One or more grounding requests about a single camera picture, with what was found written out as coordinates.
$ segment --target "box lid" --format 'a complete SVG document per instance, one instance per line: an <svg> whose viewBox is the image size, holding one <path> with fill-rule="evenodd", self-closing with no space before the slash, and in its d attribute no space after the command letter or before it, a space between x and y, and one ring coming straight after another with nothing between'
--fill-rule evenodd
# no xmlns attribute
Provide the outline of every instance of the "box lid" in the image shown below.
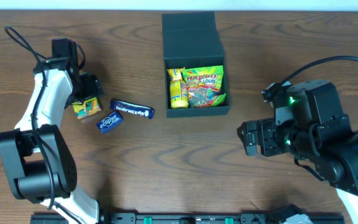
<svg viewBox="0 0 358 224"><path fill-rule="evenodd" d="M214 12L162 15L164 59L223 56Z"/></svg>

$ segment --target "wooden table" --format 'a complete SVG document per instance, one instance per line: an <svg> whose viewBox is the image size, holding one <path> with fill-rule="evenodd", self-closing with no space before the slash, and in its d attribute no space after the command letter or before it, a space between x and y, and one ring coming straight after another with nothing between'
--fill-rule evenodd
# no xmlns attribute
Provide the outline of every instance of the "wooden table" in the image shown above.
<svg viewBox="0 0 358 224"><path fill-rule="evenodd" d="M35 60L5 34L8 24L44 55L52 38L75 40L86 53L85 71L101 80L104 111L84 122L68 108L61 132L78 185L107 211L238 213L294 203L351 222L334 188L289 154L247 157L236 128L273 116L260 94L271 83L317 59L358 56L358 12L217 12L232 108L226 116L167 119L161 12L0 11L0 132L20 120L34 87ZM358 63L320 65L293 82L308 79L333 82L358 129ZM124 114L103 135L95 123L113 97L152 106L155 117ZM46 208L12 196L0 161L0 223L28 223L34 212Z"/></svg>

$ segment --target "green light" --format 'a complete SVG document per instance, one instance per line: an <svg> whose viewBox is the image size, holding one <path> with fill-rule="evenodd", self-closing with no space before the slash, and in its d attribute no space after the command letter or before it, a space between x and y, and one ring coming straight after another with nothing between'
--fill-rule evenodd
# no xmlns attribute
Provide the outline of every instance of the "green light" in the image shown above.
<svg viewBox="0 0 358 224"><path fill-rule="evenodd" d="M292 96L290 96L290 104L293 104L293 103L295 103L296 102L296 100L294 100L293 98L292 98Z"/></svg>

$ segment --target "open box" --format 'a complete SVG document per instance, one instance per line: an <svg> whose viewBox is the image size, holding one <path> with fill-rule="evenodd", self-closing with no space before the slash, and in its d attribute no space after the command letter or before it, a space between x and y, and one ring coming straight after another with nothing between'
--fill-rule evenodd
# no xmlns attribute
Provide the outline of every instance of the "open box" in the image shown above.
<svg viewBox="0 0 358 224"><path fill-rule="evenodd" d="M214 12L191 12L162 15L167 117L213 116L227 114L230 109L224 50L215 26ZM198 68L223 65L221 93L224 102L209 108L171 109L168 68Z"/></svg>

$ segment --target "blue snack packet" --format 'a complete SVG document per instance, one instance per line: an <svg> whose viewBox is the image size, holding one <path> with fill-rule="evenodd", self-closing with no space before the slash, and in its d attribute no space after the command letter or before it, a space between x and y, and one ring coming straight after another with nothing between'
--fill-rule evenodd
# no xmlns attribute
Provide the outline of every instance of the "blue snack packet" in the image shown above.
<svg viewBox="0 0 358 224"><path fill-rule="evenodd" d="M98 124L96 124L96 126L99 128L102 134L106 134L118 124L121 124L123 121L124 120L121 115L117 111L113 111L109 116L105 117Z"/></svg>
<svg viewBox="0 0 358 224"><path fill-rule="evenodd" d="M111 100L110 110L119 110L126 113L136 114L149 119L153 118L154 110L148 106L135 105L121 100Z"/></svg>

